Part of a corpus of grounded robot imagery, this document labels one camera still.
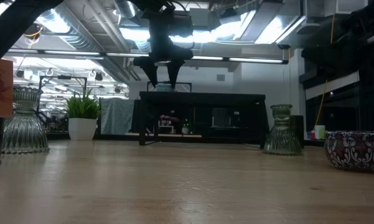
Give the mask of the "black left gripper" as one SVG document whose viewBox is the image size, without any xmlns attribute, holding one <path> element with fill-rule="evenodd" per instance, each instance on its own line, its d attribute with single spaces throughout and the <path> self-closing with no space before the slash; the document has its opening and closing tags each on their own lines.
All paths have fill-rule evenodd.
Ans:
<svg viewBox="0 0 374 224">
<path fill-rule="evenodd" d="M 157 68 L 156 62 L 166 62 L 171 88 L 175 88 L 177 76 L 184 60 L 193 57 L 190 49 L 179 47 L 171 40 L 172 22 L 174 21 L 173 12 L 144 12 L 142 18 L 149 21 L 149 42 L 151 51 L 148 57 L 136 57 L 133 60 L 134 66 L 140 67 L 152 86 L 157 85 Z"/>
</svg>

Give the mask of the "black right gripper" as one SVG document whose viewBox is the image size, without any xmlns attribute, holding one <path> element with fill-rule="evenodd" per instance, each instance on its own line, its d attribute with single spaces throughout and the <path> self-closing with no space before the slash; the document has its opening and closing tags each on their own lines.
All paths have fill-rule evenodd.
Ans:
<svg viewBox="0 0 374 224">
<path fill-rule="evenodd" d="M 353 72 L 374 63 L 374 44 L 365 43 L 374 35 L 374 0 L 342 20 L 340 28 L 335 42 L 305 48 L 302 57 L 331 73 Z"/>
</svg>

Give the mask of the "blue patterned candle tin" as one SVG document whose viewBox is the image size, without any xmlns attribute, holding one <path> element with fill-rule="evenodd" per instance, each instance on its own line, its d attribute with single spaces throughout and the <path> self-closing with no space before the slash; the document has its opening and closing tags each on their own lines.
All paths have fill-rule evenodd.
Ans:
<svg viewBox="0 0 374 224">
<path fill-rule="evenodd" d="M 176 92 L 175 88 L 170 83 L 158 83 L 155 89 L 160 92 Z"/>
</svg>

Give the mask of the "clear ribbed glass candlestick holder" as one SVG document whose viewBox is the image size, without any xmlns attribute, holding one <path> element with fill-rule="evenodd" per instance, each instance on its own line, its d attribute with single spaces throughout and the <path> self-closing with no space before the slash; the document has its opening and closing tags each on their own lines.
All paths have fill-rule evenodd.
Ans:
<svg viewBox="0 0 374 224">
<path fill-rule="evenodd" d="M 290 104 L 272 105 L 274 126 L 266 137 L 263 152 L 280 156 L 301 156 L 302 147 L 291 128 Z"/>
<path fill-rule="evenodd" d="M 42 90 L 13 88 L 13 115 L 4 123 L 2 154 L 29 154 L 50 150 L 47 136 L 36 115 Z"/>
</svg>

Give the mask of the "purple floral candle tin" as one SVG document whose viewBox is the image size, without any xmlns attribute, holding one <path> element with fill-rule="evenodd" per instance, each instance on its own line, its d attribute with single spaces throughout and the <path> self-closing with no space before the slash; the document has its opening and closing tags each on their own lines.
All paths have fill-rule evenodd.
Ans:
<svg viewBox="0 0 374 224">
<path fill-rule="evenodd" d="M 327 131 L 324 151 L 336 169 L 374 173 L 374 131 Z"/>
</svg>

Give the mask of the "black perforated metal shelf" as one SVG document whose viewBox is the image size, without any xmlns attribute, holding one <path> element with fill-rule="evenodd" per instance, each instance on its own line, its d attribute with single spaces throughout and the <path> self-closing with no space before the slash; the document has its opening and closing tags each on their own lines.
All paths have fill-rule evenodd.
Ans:
<svg viewBox="0 0 374 224">
<path fill-rule="evenodd" d="M 240 112 L 239 136 L 236 139 L 203 139 L 202 143 L 239 144 L 258 143 L 263 149 L 269 133 L 265 96 L 231 93 L 179 93 L 179 92 L 140 92 L 139 144 L 145 146 L 148 108 L 157 116 L 159 106 L 192 106 L 194 108 L 237 108 Z"/>
</svg>

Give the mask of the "person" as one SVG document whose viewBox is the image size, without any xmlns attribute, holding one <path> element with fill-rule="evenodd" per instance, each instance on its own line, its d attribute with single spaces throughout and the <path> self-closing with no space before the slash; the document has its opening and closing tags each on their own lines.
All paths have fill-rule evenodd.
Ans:
<svg viewBox="0 0 374 224">
<path fill-rule="evenodd" d="M 181 122 L 181 120 L 179 118 L 164 115 L 164 114 L 160 115 L 160 119 L 165 120 L 165 121 L 170 121 L 171 124 L 174 125 L 174 126 L 180 124 L 180 122 Z"/>
</svg>

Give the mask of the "grey cloth cover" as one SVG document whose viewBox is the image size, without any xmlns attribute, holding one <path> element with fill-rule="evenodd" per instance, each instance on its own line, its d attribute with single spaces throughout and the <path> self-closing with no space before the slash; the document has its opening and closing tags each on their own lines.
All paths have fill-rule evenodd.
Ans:
<svg viewBox="0 0 374 224">
<path fill-rule="evenodd" d="M 131 129 L 134 100 L 101 99 L 101 134 L 125 135 Z"/>
</svg>

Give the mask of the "long LED light bar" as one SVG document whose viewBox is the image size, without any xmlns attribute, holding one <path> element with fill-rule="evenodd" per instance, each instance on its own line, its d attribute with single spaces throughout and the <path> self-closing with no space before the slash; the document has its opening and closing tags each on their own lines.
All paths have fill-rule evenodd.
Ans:
<svg viewBox="0 0 374 224">
<path fill-rule="evenodd" d="M 26 54 L 26 55 L 66 55 L 66 56 L 81 56 L 81 57 L 148 57 L 148 54 L 137 53 L 106 53 L 106 52 L 81 52 L 81 51 L 64 51 L 64 50 L 32 50 L 32 49 L 9 49 L 8 54 Z M 241 58 L 241 57 L 216 57 L 216 56 L 193 56 L 189 60 L 200 61 L 218 61 L 218 62 L 241 62 L 241 63 L 265 63 L 265 64 L 288 64 L 289 61 L 285 59 L 270 59 L 270 58 Z"/>
</svg>

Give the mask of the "green plant white pot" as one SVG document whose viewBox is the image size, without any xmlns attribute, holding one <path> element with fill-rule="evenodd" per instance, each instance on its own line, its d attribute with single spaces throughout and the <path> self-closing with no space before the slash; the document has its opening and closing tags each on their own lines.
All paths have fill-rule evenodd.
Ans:
<svg viewBox="0 0 374 224">
<path fill-rule="evenodd" d="M 68 133 L 72 141 L 91 141 L 96 133 L 97 120 L 101 113 L 99 103 L 91 98 L 92 89 L 75 93 L 66 99 Z"/>
</svg>

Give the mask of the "black ceiling device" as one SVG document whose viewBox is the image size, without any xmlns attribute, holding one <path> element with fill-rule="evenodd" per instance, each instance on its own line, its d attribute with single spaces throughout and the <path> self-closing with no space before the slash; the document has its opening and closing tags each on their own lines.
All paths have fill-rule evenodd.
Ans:
<svg viewBox="0 0 374 224">
<path fill-rule="evenodd" d="M 37 40 L 43 27 L 40 24 L 32 24 L 24 33 L 23 36 L 30 40 Z"/>
</svg>

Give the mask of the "silver ceiling air duct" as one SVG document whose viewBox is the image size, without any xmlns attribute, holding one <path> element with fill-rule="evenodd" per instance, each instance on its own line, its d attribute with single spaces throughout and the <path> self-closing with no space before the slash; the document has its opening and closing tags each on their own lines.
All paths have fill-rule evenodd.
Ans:
<svg viewBox="0 0 374 224">
<path fill-rule="evenodd" d="M 115 8 L 123 18 L 130 19 L 138 13 L 138 8 L 128 0 L 113 0 Z"/>
</svg>

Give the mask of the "black aluminium table frame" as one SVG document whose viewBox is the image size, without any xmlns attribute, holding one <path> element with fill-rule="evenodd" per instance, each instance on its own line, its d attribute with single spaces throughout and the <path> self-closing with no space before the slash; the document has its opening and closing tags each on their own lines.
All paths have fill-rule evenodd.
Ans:
<svg viewBox="0 0 374 224">
<path fill-rule="evenodd" d="M 69 140 L 68 133 L 47 133 L 47 139 L 51 140 Z M 95 134 L 93 140 L 106 140 L 106 141 L 139 141 L 139 135 L 112 135 L 112 134 Z"/>
</svg>

